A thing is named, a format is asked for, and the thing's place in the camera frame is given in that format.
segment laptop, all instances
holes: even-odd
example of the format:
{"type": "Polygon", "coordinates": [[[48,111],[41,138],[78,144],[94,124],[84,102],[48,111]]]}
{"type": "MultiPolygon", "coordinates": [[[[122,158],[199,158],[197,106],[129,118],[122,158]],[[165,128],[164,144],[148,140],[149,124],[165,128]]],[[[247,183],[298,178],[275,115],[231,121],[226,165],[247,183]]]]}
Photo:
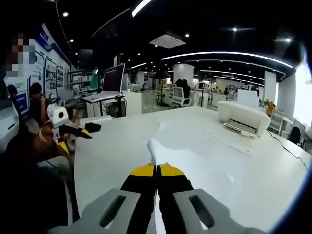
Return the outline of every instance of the laptop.
{"type": "Polygon", "coordinates": [[[104,75],[102,92],[83,97],[82,99],[87,102],[95,103],[120,96],[124,69],[125,64],[107,69],[104,75]]]}

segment white printer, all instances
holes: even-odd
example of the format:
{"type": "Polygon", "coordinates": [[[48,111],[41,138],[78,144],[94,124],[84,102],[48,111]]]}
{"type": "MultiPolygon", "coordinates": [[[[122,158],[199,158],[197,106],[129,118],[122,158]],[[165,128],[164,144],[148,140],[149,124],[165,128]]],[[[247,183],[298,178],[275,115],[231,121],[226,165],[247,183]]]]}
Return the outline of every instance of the white printer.
{"type": "Polygon", "coordinates": [[[218,116],[225,126],[250,137],[260,137],[270,123],[270,117],[260,108],[245,106],[233,101],[220,101],[218,116]]]}

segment black ceiling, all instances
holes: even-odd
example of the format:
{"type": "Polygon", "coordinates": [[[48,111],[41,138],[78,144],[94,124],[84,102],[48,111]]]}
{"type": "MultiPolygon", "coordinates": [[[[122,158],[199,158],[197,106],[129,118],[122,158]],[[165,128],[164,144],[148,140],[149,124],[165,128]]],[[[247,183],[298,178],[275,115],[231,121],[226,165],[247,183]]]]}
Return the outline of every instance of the black ceiling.
{"type": "MultiPolygon", "coordinates": [[[[263,78],[264,71],[267,70],[275,72],[281,79],[295,72],[294,68],[300,62],[299,39],[282,24],[285,17],[284,3],[266,0],[261,3],[152,0],[134,18],[126,14],[116,18],[113,21],[116,22],[116,31],[106,28],[92,37],[111,18],[128,8],[133,10],[140,2],[141,0],[59,0],[58,12],[64,32],[68,40],[74,40],[69,43],[70,47],[60,28],[55,7],[51,8],[51,17],[46,24],[74,65],[78,65],[78,56],[75,53],[80,49],[90,48],[95,55],[94,65],[99,69],[111,66],[113,56],[122,53],[121,62],[128,69],[147,63],[131,70],[135,72],[139,69],[149,72],[168,68],[172,70],[174,64],[185,62],[194,66],[195,73],[200,70],[214,70],[263,78]],[[62,16],[64,11],[69,12],[66,18],[62,16]],[[172,49],[149,44],[166,31],[182,37],[186,44],[172,49]],[[186,33],[190,34],[188,38],[184,37],[186,33]],[[291,43],[285,42],[285,38],[291,38],[291,43]],[[294,68],[245,55],[208,54],[160,60],[174,55],[207,51],[263,55],[283,61],[294,68]]],[[[252,82],[261,81],[237,76],[243,80],[252,79],[252,82]]]]}

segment blue sign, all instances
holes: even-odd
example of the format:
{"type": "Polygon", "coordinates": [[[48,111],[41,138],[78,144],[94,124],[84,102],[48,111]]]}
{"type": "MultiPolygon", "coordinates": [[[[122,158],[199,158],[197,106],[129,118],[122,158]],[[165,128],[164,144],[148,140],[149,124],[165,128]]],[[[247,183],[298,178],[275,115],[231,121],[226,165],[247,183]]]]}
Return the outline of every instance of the blue sign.
{"type": "Polygon", "coordinates": [[[18,95],[16,95],[16,98],[18,101],[20,111],[23,112],[23,111],[27,110],[28,107],[27,107],[27,96],[26,96],[26,94],[18,94],[18,95]]]}

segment laptop screen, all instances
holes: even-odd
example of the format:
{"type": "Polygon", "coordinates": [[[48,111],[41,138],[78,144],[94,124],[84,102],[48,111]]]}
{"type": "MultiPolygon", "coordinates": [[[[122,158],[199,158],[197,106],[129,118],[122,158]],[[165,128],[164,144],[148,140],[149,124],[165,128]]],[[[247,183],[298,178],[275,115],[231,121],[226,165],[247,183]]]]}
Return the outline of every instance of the laptop screen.
{"type": "Polygon", "coordinates": [[[105,71],[103,91],[121,92],[121,83],[125,64],[109,68],[105,71]]]}

